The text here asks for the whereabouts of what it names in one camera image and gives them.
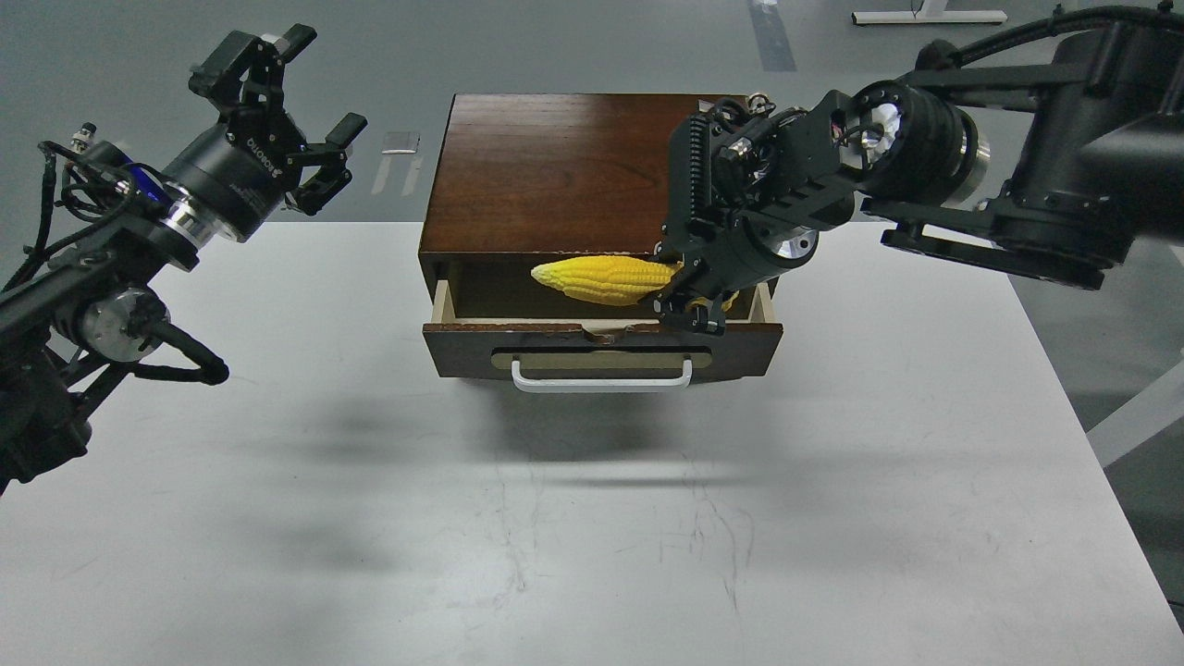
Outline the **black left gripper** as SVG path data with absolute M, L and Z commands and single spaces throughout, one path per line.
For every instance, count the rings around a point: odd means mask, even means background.
M 165 167 L 165 177 L 219 216 L 233 241 L 247 241 L 285 201 L 301 214 L 318 214 L 352 181 L 350 146 L 368 119 L 347 113 L 317 143 L 284 111 L 283 79 L 317 37 L 295 24 L 269 39 L 232 31 L 202 63 L 191 68 L 189 90 L 218 111 Z

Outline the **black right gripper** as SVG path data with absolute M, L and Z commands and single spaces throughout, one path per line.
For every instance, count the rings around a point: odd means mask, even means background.
M 803 265 L 818 233 L 856 207 L 856 169 L 842 160 L 850 97 L 813 108 L 745 109 L 722 98 L 682 119 L 668 140 L 662 257 L 682 268 L 654 297 L 661 325 L 723 337 L 732 292 Z

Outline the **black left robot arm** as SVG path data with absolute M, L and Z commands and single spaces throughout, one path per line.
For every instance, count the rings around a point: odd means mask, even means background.
M 288 64 L 316 38 L 232 32 L 191 72 L 218 119 L 165 169 L 137 164 L 94 124 L 71 147 L 39 143 L 41 224 L 4 284 L 4 485 L 81 457 L 89 418 L 127 376 L 218 385 L 229 366 L 170 319 L 152 278 L 189 271 L 215 235 L 247 241 L 279 207 L 317 214 L 352 181 L 350 113 L 321 142 L 285 110 Z

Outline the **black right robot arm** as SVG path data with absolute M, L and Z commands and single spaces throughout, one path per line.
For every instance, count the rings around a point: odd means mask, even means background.
M 815 105 L 701 105 L 669 139 L 659 324 L 721 337 L 726 303 L 804 265 L 852 214 L 901 252 L 1098 290 L 1133 241 L 1180 246 L 1183 27 L 1054 11 Z

